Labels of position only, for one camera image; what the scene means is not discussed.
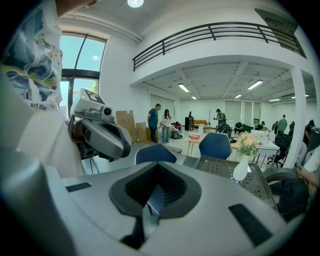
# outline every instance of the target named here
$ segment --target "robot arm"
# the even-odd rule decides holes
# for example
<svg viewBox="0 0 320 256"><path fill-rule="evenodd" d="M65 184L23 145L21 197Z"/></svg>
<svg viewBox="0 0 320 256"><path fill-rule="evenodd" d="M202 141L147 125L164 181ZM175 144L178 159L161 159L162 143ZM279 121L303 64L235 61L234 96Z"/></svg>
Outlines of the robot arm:
<svg viewBox="0 0 320 256"><path fill-rule="evenodd" d="M83 126L83 139L72 134L76 118ZM131 136L115 123L112 108L105 105L98 94L84 88L71 106L68 132L78 145L82 159L99 155L112 161L127 157L131 150Z"/></svg>

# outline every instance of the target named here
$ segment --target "cardboard panel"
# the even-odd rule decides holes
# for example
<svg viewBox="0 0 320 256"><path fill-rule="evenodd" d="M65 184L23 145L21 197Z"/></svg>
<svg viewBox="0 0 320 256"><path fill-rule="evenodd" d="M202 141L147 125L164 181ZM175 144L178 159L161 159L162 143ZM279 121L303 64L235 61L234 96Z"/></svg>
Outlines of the cardboard panel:
<svg viewBox="0 0 320 256"><path fill-rule="evenodd" d="M146 122L137 122L136 130L138 133L139 141L146 142L148 140Z"/></svg>
<svg viewBox="0 0 320 256"><path fill-rule="evenodd" d="M125 128L131 135L131 143L138 141L138 133L135 126L134 112L128 111L116 111L116 123Z"/></svg>

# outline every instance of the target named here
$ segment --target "man in blue shirt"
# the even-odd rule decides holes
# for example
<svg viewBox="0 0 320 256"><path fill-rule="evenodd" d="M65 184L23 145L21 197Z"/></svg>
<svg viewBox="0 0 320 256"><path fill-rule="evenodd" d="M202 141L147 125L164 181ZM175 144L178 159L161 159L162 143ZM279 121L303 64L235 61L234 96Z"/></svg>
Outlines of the man in blue shirt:
<svg viewBox="0 0 320 256"><path fill-rule="evenodd" d="M148 114L148 124L150 128L151 142L158 143L156 139L156 130L158 126L158 111L161 110L161 105L158 103L153 109L149 111Z"/></svg>

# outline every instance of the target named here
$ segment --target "balcony railing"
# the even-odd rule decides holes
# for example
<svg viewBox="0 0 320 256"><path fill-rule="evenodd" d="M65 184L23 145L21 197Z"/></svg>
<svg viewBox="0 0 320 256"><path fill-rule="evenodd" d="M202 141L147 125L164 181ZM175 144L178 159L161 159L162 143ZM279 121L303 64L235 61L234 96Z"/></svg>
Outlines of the balcony railing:
<svg viewBox="0 0 320 256"><path fill-rule="evenodd" d="M201 40L246 38L277 44L305 57L296 37L269 26L248 22L218 22L194 26L172 34L140 52L133 60L133 71L159 55Z"/></svg>

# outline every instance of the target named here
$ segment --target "blue chair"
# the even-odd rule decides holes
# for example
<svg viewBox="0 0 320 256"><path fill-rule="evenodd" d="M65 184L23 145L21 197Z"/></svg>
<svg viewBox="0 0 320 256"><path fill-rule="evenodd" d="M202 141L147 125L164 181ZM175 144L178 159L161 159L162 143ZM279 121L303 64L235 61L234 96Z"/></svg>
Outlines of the blue chair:
<svg viewBox="0 0 320 256"><path fill-rule="evenodd" d="M158 161L175 163L177 158L169 149L160 143L147 146L135 153L134 165Z"/></svg>
<svg viewBox="0 0 320 256"><path fill-rule="evenodd" d="M226 160L232 150L229 139L224 134L208 133L199 144L202 157Z"/></svg>

